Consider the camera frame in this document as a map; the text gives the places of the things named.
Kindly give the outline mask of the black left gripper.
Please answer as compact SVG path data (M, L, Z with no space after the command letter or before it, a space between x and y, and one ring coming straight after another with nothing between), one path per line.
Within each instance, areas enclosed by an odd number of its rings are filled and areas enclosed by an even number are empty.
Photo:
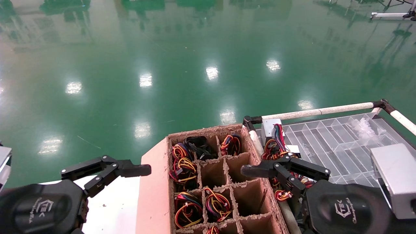
M70 180L9 188L1 192L2 234L84 234L88 199Z

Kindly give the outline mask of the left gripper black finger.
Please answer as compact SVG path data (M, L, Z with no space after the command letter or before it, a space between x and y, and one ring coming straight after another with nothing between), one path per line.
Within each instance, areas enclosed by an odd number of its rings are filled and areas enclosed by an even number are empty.
M131 160L116 160L104 155L63 169L61 179L75 181L95 175L84 185L85 194L92 198L118 177L140 177L150 174L151 166L149 164L135 165Z

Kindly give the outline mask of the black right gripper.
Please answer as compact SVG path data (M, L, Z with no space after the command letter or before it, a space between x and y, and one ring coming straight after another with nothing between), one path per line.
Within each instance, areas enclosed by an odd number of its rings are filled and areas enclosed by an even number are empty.
M276 178L281 188L303 201L304 234L402 234L404 225L392 213L378 188L328 182L331 171L290 156L244 165L246 177ZM301 177L318 181L306 189Z

